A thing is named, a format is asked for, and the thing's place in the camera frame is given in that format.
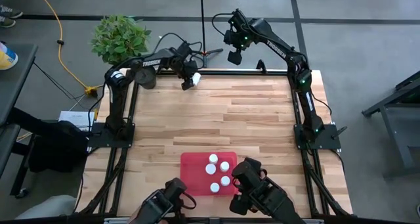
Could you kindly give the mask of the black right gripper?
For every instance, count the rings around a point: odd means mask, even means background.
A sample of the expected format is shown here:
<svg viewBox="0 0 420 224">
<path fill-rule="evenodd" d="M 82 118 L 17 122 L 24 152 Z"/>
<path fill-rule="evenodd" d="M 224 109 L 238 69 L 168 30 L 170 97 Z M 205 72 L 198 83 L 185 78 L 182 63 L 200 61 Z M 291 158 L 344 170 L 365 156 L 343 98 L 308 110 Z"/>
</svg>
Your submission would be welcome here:
<svg viewBox="0 0 420 224">
<path fill-rule="evenodd" d="M 249 21 L 241 10 L 236 9 L 232 12 L 232 17 L 228 20 L 230 28 L 224 34 L 224 42 L 236 48 L 236 51 L 230 51 L 228 62 L 240 65 L 242 55 L 240 50 L 245 50 L 253 42 L 253 34 L 249 27 Z"/>
</svg>

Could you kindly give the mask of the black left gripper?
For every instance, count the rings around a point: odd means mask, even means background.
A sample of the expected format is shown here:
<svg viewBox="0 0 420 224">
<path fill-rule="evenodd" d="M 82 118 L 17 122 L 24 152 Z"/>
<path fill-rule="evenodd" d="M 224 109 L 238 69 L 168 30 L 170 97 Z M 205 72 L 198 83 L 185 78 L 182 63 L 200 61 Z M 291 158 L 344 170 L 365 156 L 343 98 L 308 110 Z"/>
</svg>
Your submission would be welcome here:
<svg viewBox="0 0 420 224">
<path fill-rule="evenodd" d="M 194 59 L 185 60 L 181 62 L 180 72 L 178 73 L 178 77 L 184 80 L 184 82 L 181 83 L 181 87 L 183 91 L 186 91 L 194 86 L 192 77 L 197 71 L 198 71 L 198 65 Z"/>
</svg>

